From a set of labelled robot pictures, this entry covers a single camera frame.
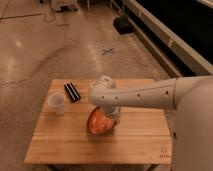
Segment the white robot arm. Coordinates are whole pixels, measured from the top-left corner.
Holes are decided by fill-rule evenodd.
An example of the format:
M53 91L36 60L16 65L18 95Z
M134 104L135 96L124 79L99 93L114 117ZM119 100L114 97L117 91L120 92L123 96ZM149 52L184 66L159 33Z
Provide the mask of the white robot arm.
M117 88L102 76L89 89L88 101L114 118L121 107L176 111L172 171L213 171L213 75L179 77Z

